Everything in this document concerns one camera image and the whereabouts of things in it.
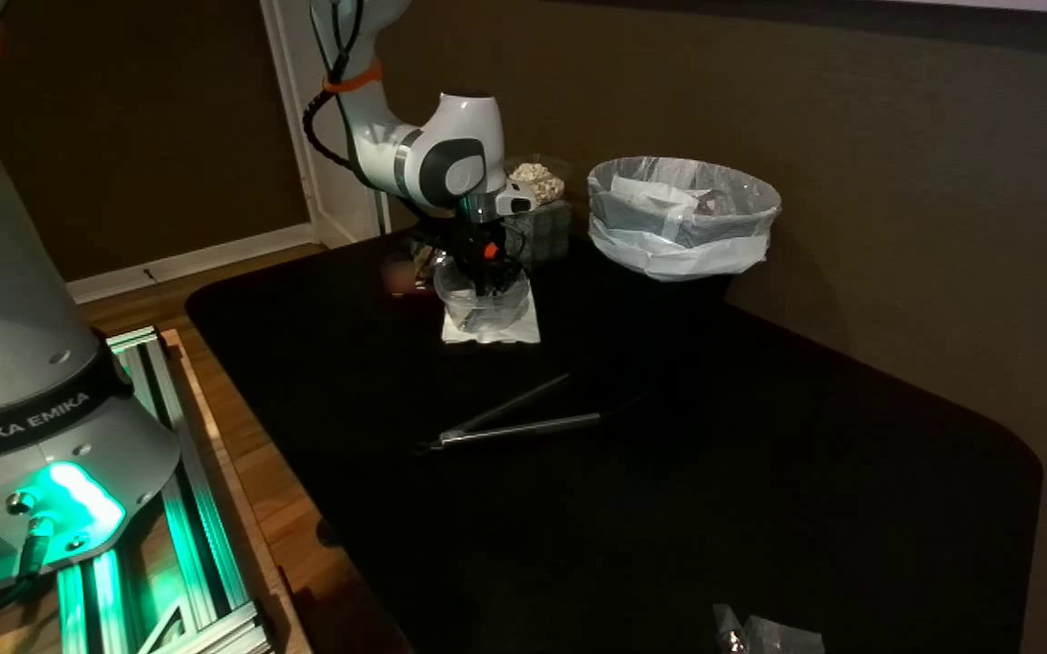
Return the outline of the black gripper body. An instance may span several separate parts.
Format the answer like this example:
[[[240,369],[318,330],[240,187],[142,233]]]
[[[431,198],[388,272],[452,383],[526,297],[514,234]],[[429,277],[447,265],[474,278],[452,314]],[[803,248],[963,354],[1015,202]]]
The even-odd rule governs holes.
[[[504,220],[486,198],[461,198],[447,233],[447,254],[477,291],[508,291],[521,260],[508,251]]]

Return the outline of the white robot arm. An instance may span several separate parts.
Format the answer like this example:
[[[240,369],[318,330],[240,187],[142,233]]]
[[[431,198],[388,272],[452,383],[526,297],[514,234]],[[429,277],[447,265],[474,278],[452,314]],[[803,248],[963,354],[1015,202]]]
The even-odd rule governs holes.
[[[426,217],[452,265],[495,292],[521,278],[504,243],[504,125],[491,89],[440,89],[421,124],[394,112],[378,37],[409,0],[309,0],[322,85],[300,110],[306,141],[373,193]]]

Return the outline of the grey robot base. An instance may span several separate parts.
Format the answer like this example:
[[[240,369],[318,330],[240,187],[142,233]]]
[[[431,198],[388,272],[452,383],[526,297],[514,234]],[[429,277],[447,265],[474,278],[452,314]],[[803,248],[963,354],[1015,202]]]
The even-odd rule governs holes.
[[[0,590],[104,552],[175,466],[0,164]]]

